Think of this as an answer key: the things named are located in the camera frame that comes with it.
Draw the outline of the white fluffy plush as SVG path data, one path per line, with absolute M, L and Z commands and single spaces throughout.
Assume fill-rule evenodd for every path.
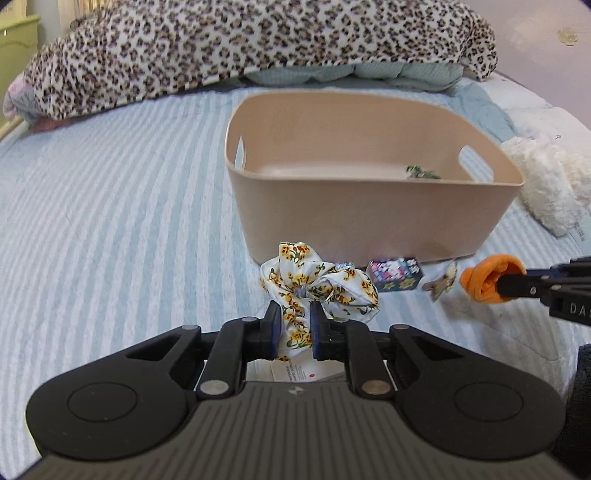
M 590 212 L 590 157 L 546 136 L 514 137 L 501 150 L 521 171 L 520 198 L 554 236 Z

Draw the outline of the leopard print blanket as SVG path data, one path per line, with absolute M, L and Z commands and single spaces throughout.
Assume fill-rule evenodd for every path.
M 283 67 L 497 68 L 492 26 L 460 1 L 116 1 L 45 45 L 23 77 L 45 118 L 87 116 Z

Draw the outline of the white yellow floral scrunchie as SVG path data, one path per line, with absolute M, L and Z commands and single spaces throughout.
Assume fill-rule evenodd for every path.
M 283 242 L 276 257 L 259 267 L 259 281 L 280 305 L 283 327 L 279 357 L 294 358 L 311 348 L 311 304 L 331 320 L 369 322 L 379 312 L 378 290 L 356 267 L 322 260 L 303 242 Z

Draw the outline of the beige plastic storage basket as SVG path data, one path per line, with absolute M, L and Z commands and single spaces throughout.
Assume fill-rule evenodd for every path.
M 445 108 L 330 90 L 247 97 L 228 122 L 225 164 L 259 263 L 283 242 L 358 265 L 466 257 L 524 182 L 495 142 Z M 409 165 L 441 179 L 408 179 Z

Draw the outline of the pink floral pillow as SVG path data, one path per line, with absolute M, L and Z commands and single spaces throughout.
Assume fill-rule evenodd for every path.
M 7 121 L 17 117 L 29 124 L 36 124 L 44 117 L 33 88 L 20 73 L 8 87 L 3 100 L 3 115 Z

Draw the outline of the green wooden furniture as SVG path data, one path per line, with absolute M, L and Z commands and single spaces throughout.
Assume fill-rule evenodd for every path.
M 9 1 L 1 10 L 1 99 L 38 48 L 39 15 L 27 14 L 26 0 Z

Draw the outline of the orange cloth item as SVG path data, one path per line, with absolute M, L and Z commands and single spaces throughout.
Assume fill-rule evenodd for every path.
M 498 280 L 505 275 L 525 275 L 523 263 L 515 256 L 497 254 L 485 258 L 460 275 L 460 285 L 467 295 L 482 304 L 501 304 L 512 300 L 497 291 Z

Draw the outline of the green item inside basket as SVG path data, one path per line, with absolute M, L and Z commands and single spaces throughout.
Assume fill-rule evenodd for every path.
M 425 170 L 419 165 L 409 165 L 406 167 L 408 179 L 431 179 L 440 180 L 441 176 L 434 170 Z

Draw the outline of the white paper card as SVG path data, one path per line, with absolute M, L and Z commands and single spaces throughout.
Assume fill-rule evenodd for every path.
M 256 360 L 246 369 L 247 381 L 310 383 L 342 380 L 345 367 L 338 361 L 314 359 L 283 361 Z

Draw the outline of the small colourful printed box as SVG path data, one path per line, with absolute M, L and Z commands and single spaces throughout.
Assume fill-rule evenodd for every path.
M 423 278 L 421 266 L 413 257 L 372 260 L 367 274 L 379 292 L 414 290 Z

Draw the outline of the teal quilted pillow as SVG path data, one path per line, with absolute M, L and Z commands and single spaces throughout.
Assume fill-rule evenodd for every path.
M 378 62 L 339 66 L 291 66 L 271 68 L 245 75 L 257 85 L 287 87 L 305 83 L 331 83 L 347 77 L 379 80 L 402 89 L 443 92 L 455 87 L 464 67 L 451 63 Z

